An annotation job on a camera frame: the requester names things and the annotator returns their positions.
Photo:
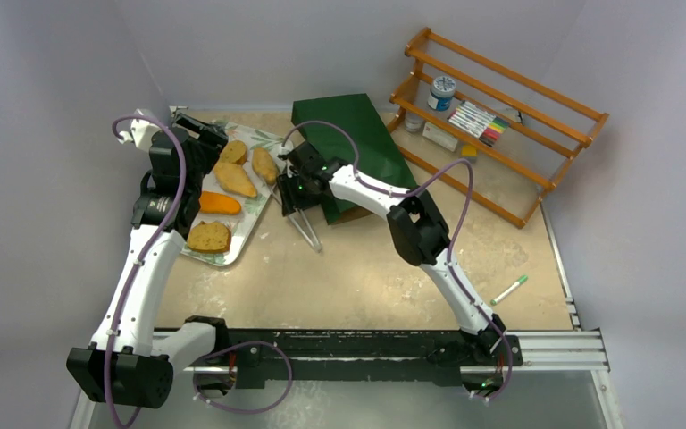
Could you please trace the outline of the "round fake bread bun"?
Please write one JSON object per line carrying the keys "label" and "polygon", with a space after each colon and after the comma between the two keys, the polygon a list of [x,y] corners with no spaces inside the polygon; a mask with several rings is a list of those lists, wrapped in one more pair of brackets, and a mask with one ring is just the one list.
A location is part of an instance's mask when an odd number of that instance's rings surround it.
{"label": "round fake bread bun", "polygon": [[248,150],[244,141],[234,139],[229,141],[219,155],[219,163],[243,165],[247,161]]}

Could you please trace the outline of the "oval fake bread roll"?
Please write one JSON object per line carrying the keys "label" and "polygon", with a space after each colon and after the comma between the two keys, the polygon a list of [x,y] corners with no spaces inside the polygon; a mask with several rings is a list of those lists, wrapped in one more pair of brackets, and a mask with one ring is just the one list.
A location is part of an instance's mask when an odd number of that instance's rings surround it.
{"label": "oval fake bread roll", "polygon": [[264,147],[254,148],[251,163],[255,174],[268,186],[276,184],[280,172],[269,151]]}

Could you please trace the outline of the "yellow triangular fake bread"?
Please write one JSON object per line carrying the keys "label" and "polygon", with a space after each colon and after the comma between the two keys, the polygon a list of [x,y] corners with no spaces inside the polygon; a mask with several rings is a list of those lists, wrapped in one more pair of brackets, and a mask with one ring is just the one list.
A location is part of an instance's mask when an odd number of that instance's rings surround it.
{"label": "yellow triangular fake bread", "polygon": [[257,189],[241,165],[218,162],[213,168],[214,176],[225,191],[247,198],[255,198]]}

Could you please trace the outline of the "orange fake baguette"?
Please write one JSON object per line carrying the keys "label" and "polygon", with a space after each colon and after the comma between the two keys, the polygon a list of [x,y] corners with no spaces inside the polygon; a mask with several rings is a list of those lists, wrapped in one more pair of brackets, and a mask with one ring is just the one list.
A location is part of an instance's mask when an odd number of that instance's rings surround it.
{"label": "orange fake baguette", "polygon": [[242,205],[230,196],[202,191],[199,197],[200,212],[208,215],[239,215]]}

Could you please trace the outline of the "metal tongs with white handle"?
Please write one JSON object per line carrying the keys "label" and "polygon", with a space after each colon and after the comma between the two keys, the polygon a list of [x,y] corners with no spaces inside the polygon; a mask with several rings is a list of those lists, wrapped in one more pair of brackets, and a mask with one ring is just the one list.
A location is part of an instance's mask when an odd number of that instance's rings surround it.
{"label": "metal tongs with white handle", "polygon": [[[280,188],[278,185],[272,186],[272,197],[280,205],[281,213],[284,213],[285,206],[281,198]],[[307,218],[303,210],[296,209],[294,212],[289,212],[289,214],[284,214],[283,217],[287,219],[289,224],[291,224],[297,232],[301,235],[304,241],[310,246],[310,248],[320,254],[322,253],[322,243],[319,240],[317,234],[314,231],[309,219]]]}

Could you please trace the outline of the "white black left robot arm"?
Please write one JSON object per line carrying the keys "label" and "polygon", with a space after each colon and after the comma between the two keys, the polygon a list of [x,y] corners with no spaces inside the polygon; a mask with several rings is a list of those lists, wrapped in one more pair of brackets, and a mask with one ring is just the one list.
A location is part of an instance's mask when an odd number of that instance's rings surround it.
{"label": "white black left robot arm", "polygon": [[155,319],[174,262],[199,211],[205,176],[228,142],[224,128],[176,113],[159,122],[143,110],[113,122],[113,135],[146,152],[150,169],[133,206],[130,245],[121,278],[89,344],[66,360],[72,378],[95,402],[160,408],[172,382],[202,358],[218,366],[230,356],[222,319],[191,316],[157,340]]}

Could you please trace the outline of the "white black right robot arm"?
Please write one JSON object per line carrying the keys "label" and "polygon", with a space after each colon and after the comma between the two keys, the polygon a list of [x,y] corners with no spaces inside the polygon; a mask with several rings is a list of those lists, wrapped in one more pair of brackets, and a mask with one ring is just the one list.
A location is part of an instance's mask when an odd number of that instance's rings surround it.
{"label": "white black right robot arm", "polygon": [[492,358],[510,364],[514,351],[500,317],[481,298],[458,264],[458,229],[449,229],[425,184],[416,189],[389,185],[365,174],[358,162],[326,160],[305,142],[280,146],[286,164],[278,185],[283,210],[331,196],[354,203],[385,220],[394,248],[409,265],[422,269],[448,303],[466,338],[468,357],[479,364]]}

